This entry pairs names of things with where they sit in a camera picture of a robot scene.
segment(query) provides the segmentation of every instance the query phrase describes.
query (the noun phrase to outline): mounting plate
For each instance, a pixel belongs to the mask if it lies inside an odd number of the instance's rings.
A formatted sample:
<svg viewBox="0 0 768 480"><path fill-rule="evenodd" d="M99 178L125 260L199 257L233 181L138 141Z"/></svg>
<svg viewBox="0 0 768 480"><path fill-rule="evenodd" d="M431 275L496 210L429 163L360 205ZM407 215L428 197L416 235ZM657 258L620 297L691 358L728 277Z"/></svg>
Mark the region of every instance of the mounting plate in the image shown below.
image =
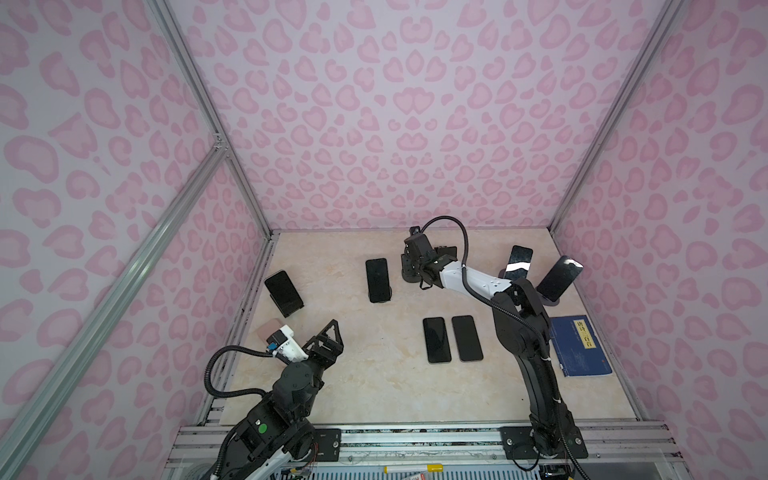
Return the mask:
<svg viewBox="0 0 768 480"><path fill-rule="evenodd" d="M340 429L315 430L315 442L317 442L316 460L318 462L339 461L339 451L341 450Z"/></svg>
<svg viewBox="0 0 768 480"><path fill-rule="evenodd" d="M513 455L515 460L535 460L538 457L538 453L533 449L533 444L531 443L530 426L501 427L499 432L502 434L502 446L504 447L504 454L507 460L512 460ZM576 443L576 438L568 438L566 440L574 457L587 458L589 456L583 439L580 439L580 445ZM565 458L565 452L562 452L556 458Z"/></svg>

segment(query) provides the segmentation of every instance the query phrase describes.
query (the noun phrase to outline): aluminum frame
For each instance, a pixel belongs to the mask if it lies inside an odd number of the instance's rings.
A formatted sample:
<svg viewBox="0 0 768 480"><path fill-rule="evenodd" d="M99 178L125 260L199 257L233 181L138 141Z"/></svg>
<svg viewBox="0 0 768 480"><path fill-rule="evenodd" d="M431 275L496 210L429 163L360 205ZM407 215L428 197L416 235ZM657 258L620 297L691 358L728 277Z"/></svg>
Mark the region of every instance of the aluminum frame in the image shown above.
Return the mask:
<svg viewBox="0 0 768 480"><path fill-rule="evenodd" d="M552 237L552 241L554 242L554 247L557 248L558 253L562 255L563 250L560 248L560 245L558 245L558 240L557 238L555 238L554 232L550 232L550 235ZM584 301L584 299L587 298L587 294L584 292L582 288L579 287L577 282L574 282L573 286L576 289L576 293L578 293L579 297L581 298L581 303L584 305L584 309L587 310L587 317L593 319L591 324L592 324L592 327L594 328L594 333L595 335L597 335L598 340L600 341L600 345L603 347L603 350L605 351L605 355L611 361L611 365L614 368L616 377L619 379L621 388L624 390L624 394L626 395L627 401L632 407L632 411L634 412L635 415L637 415L637 417L640 420L652 420L650 415L648 415L648 411L643 406L642 401L640 401L640 398L631 388L632 382L630 382L627 372L624 371L624 367L621 365L621 361L616 355L613 344L608 339L608 336L605 330L603 329L602 324L600 322L594 321L594 319L596 319L598 316L593 311L589 302Z"/></svg>
<svg viewBox="0 0 768 480"><path fill-rule="evenodd" d="M548 227L551 232L556 232L562 227L568 211L571 209L576 196L587 180L587 176L600 159L605 143L611 137L611 134L614 133L614 130L616 130L616 126L627 110L635 91L640 87L646 73L648 73L654 60L661 52L674 26L682 18L682 13L687 3L688 0L667 0L664 6L661 7L661 13L656 17L654 26L651 27L650 33L640 49L640 53L637 54L632 63L626 80L621 84L614 103L611 104L605 120L594 136L594 140L587 149L587 153L584 155L584 160L579 165L573 180L568 185L562 202L560 202L558 209L554 212L552 222L549 223Z"/></svg>
<svg viewBox="0 0 768 480"><path fill-rule="evenodd" d="M157 20L157 26L163 32L171 52L176 58L176 62L181 68L181 73L187 80L192 90L192 95L200 105L200 111L205 117L206 122L211 130L211 133L216 137L217 141L222 144L222 147L231 150L231 156L227 158L227 163L230 165L230 169L235 176L237 187L240 188L240 192L246 200L253 218L256 219L262 236L270 238L272 230L269 223L266 221L264 212L259 205L256 193L253 191L253 187L248 181L248 177L243 169L243 165L237 157L232 148L232 142L227 135L227 129L224 128L223 122L219 117L214 102L211 96L208 94L208 90L205 88L205 82L202 75L197 70L197 66L194 62L190 49L184 40L184 35L181 33L181 27L176 19L174 10L170 7L167 0L145 0L150 10L154 14Z"/></svg>
<svg viewBox="0 0 768 480"><path fill-rule="evenodd" d="M221 146L214 146L208 152L35 394L25 403L0 444L0 478L15 478L24 468L210 179L230 155Z"/></svg>
<svg viewBox="0 0 768 480"><path fill-rule="evenodd" d="M240 345L240 342L245 338L245 335L248 332L248 325L250 325L253 309L256 308L257 304L258 293L260 291L259 285L261 285L264 274L266 273L266 267L269 264L269 258L271 258L272 252L274 251L276 237L277 235L273 235L271 239L265 239L264 245L261 247L256 266L253 268L253 272L248 279L245 294L240 302L240 308L230 327L224 345ZM211 373L211 383L215 388L219 390L225 389L227 381L234 371L234 366L237 364L237 358L236 352L225 353L222 355ZM200 411L197 413L195 424L204 424L210 417L211 411L220 412L223 410L223 401L224 399L214 399L212 396L206 395L206 399L200 407Z"/></svg>
<svg viewBox="0 0 768 480"><path fill-rule="evenodd" d="M581 420L576 425L587 443L589 457L581 463L646 462L665 471L685 472L680 448L663 422ZM322 467L408 465L511 465L505 457L502 426L528 422L451 422L316 425L342 430L338 462ZM170 452L167 470L216 458L230 427L182 427ZM560 464L562 459L540 460Z"/></svg>

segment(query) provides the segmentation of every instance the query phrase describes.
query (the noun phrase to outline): white arm segment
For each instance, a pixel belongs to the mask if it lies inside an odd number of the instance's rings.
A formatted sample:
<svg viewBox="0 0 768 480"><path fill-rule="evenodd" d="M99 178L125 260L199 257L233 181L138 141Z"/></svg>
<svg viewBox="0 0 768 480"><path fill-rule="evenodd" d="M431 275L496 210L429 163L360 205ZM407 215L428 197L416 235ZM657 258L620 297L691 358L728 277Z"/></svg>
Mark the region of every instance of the white arm segment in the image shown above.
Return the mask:
<svg viewBox="0 0 768 480"><path fill-rule="evenodd" d="M445 288L469 295L462 283L462 263L458 260L443 267L440 272L440 280ZM512 285L510 280L497 278L469 267L467 267L467 283L475 292L487 299L493 297L497 292L503 292Z"/></svg>
<svg viewBox="0 0 768 480"><path fill-rule="evenodd" d="M273 473L279 472L291 460L293 460L293 457L290 456L290 453L284 452L283 449L277 449L277 452L274 452L269 460L251 472L246 480L268 480Z"/></svg>

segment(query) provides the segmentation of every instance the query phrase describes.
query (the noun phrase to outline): black cable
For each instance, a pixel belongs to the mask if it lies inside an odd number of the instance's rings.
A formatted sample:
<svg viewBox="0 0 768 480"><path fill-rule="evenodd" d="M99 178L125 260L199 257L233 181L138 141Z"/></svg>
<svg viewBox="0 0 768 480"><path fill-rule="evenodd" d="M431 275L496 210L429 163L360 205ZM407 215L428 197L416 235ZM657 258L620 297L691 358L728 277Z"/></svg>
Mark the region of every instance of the black cable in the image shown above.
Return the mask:
<svg viewBox="0 0 768 480"><path fill-rule="evenodd" d="M213 356L211 356L210 360L208 360L208 365L205 367L205 374L203 375L203 384L205 385L206 391L208 391L208 393L210 393L214 398L217 398L217 399L231 399L232 397L242 396L242 395L265 396L266 392L263 391L262 389L242 389L242 390L235 390L233 392L221 392L220 390L216 390L214 388L214 385L210 382L210 374L214 370L214 365L216 365L216 361L224 353L232 352L232 351L246 353L247 355L252 355L252 356L260 356L263 358L270 358L272 356L271 353L257 352L256 350L247 349L246 347L239 346L239 345L227 345L227 346L221 347L216 351L216 353L214 353Z"/></svg>
<svg viewBox="0 0 768 480"><path fill-rule="evenodd" d="M219 455L216 457L216 468L214 469L214 473L217 478L221 476L221 469L224 467L224 456L227 454L227 447L230 445L230 441L235 436L235 429L231 429L229 432L227 432L227 436L224 437L224 441L221 442L221 447L219 447Z"/></svg>
<svg viewBox="0 0 768 480"><path fill-rule="evenodd" d="M432 225L437 220L450 220L458 225L458 227L462 230L462 235L464 236L464 255L462 256L462 285L464 286L464 289L467 290L467 292L472 295L474 298L479 300L480 302L484 303L487 306L490 306L492 309L495 309L501 313L504 313L506 316L511 317L513 320L519 322L521 325L523 325L526 329L530 330L534 335L536 335L536 338L538 340L539 350L540 354L542 355L542 358L545 354L545 346L546 342L544 341L544 336L536 330L536 328L533 327L529 322L527 322L525 319L517 315L516 313L512 313L506 308L502 307L501 305L497 304L496 302L489 300L485 298L484 296L480 295L479 293L475 292L471 286L469 286L469 282L467 281L467 257L469 255L469 237L467 235L467 229L464 227L464 224L455 217L450 217L449 215L441 215L439 217L435 217L431 219L429 222L424 224L424 227L422 227L422 232L429 227L429 225ZM557 403L562 402L562 399L560 397L560 389L558 388L558 381L554 377L554 370L552 369L546 369L548 372L552 371L552 375L550 376L549 382L550 386L552 387L552 392L554 393L554 400ZM574 457L573 453L571 452L571 449L568 447L568 443L565 441L565 433L563 432L563 427L561 423L560 418L560 409L555 408L554 409L554 415L555 419L558 425L558 432L560 433L560 441L563 443L563 447L565 449L565 455L566 458L569 458L573 464L576 470L581 474L581 477L584 478L584 480L590 480L589 475L584 471L584 469L579 464L578 460Z"/></svg>
<svg viewBox="0 0 768 480"><path fill-rule="evenodd" d="M431 219L427 223L424 223L424 227L422 227L422 232L437 220L450 220L451 222L456 223L458 225L458 228L462 229L462 235L464 236L464 255L462 256L462 265L466 264L467 256L469 255L469 237L467 236L467 229L464 228L464 224L456 217L451 217L449 215L441 215L439 217L435 217Z"/></svg>
<svg viewBox="0 0 768 480"><path fill-rule="evenodd" d="M526 444L525 443L518 443L518 444L513 445L512 446L512 452L511 452L510 456L512 457L512 463L514 463L517 468L521 469L523 472L530 472L531 470L533 470L534 468L536 468L538 466L538 461L541 459L541 453L538 450L536 450L536 461L530 467L523 468L523 467L520 466L520 464L518 464L517 460L515 460L515 449L517 447L524 446L524 445L526 445Z"/></svg>

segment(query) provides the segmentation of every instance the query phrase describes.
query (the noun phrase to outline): phone screen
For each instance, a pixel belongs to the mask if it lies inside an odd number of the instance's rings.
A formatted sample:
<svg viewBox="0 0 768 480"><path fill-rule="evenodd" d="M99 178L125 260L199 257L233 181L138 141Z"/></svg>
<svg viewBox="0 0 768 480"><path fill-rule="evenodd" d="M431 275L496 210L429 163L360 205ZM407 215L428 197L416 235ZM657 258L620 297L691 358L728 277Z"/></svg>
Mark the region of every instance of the phone screen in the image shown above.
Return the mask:
<svg viewBox="0 0 768 480"><path fill-rule="evenodd" d="M556 302L583 269L579 262L563 255L538 284L536 290L542 296Z"/></svg>
<svg viewBox="0 0 768 480"><path fill-rule="evenodd" d="M530 248L520 247L519 245L512 247L504 278L513 282L518 278L525 278L531 269L532 258L533 250Z"/></svg>
<svg viewBox="0 0 768 480"><path fill-rule="evenodd" d="M475 328L475 319L470 315L455 316L451 319L453 335L456 337L458 358L462 362L476 362L482 360L482 347L478 331Z"/></svg>
<svg viewBox="0 0 768 480"><path fill-rule="evenodd" d="M296 291L296 287L293 286L293 282L290 281L285 270L281 270L264 280L264 285L270 291L272 300L283 316L288 317L304 306L299 292Z"/></svg>
<svg viewBox="0 0 768 480"><path fill-rule="evenodd" d="M368 276L368 300L371 303L388 302L392 299L386 258L366 260L366 274Z"/></svg>
<svg viewBox="0 0 768 480"><path fill-rule="evenodd" d="M424 339L427 344L427 360L430 363L447 363L451 361L451 346L448 343L448 330L445 319L441 316L425 318Z"/></svg>

